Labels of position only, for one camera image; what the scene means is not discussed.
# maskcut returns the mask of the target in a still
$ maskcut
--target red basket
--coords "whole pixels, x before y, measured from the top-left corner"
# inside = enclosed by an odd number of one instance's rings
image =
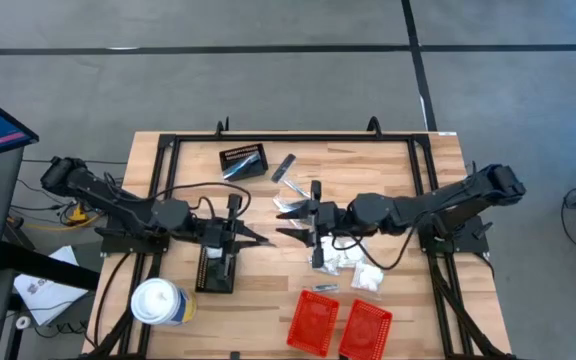
[[[361,300],[350,310],[339,353],[353,360],[378,360],[384,354],[392,314]]]
[[[326,357],[338,312],[338,301],[303,290],[286,343]]]

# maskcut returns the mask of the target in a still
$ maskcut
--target wooden tabletop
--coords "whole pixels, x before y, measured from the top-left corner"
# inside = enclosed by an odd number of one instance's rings
[[[147,196],[159,134],[135,134],[123,182],[125,190]],[[457,136],[441,133],[429,133],[429,136],[440,186],[463,179],[466,170]],[[248,144],[182,143],[175,185],[222,181],[218,152]],[[272,198],[278,193],[286,198],[296,199],[296,195],[285,185],[272,183],[270,176],[286,155],[293,153],[297,161],[290,169],[290,178],[306,189],[311,180],[320,180],[325,201],[335,201],[345,207],[362,192],[414,196],[407,146],[398,142],[267,142],[264,148],[270,166],[266,175],[237,182],[253,194],[252,205],[241,219],[254,231],[268,237],[277,248],[242,250],[237,261],[234,293],[199,293],[197,314],[190,323],[178,327],[153,327],[148,358],[228,358],[231,351],[241,352],[242,358],[315,357],[288,346],[286,338],[301,290],[325,283],[338,283],[341,287],[339,293],[328,295],[341,303],[328,352],[329,358],[338,357],[350,305],[360,296],[350,287],[353,270],[344,270],[337,277],[316,272],[307,261],[312,249],[275,231],[275,227],[285,223],[275,219],[278,210]],[[418,153],[424,188],[428,191],[421,148]],[[168,163],[169,157],[170,154],[166,154],[164,164]],[[164,166],[159,189],[164,188],[165,169],[167,166]],[[225,216],[230,191],[223,187],[183,189],[175,191],[173,196],[193,205],[199,196],[209,196],[218,215]],[[209,212],[202,208],[198,215],[207,217]],[[378,261],[391,263],[399,253],[405,235],[374,236],[366,238],[364,244]],[[91,324],[94,324],[101,291],[121,257],[112,255],[104,262]],[[163,258],[161,277],[194,290],[198,257],[197,245],[171,241]],[[126,307],[134,258],[131,255],[126,260],[111,285],[102,310],[101,335],[110,331]],[[490,269],[471,254],[457,254],[455,260],[468,312],[493,344],[510,352]],[[144,276],[149,266],[147,259]],[[410,242],[401,263],[385,273],[378,297],[363,299],[393,314],[384,358],[443,359],[428,263],[416,238]],[[455,351],[459,352],[456,320],[451,310],[448,314]],[[140,327],[141,324],[135,321],[131,351],[136,351]],[[87,343],[84,351],[90,351]]]

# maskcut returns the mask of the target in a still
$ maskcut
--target yellow cable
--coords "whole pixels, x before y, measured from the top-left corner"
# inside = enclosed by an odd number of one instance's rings
[[[70,231],[70,230],[79,229],[79,228],[82,228],[88,224],[91,224],[91,223],[95,222],[96,220],[98,220],[99,218],[101,218],[101,215],[97,214],[97,215],[93,216],[92,218],[90,218],[90,220],[82,222],[81,224],[77,224],[74,226],[66,226],[66,227],[43,226],[43,225],[26,224],[26,223],[24,223],[23,226],[27,226],[29,228],[37,229],[37,230],[45,230],[45,231]]]

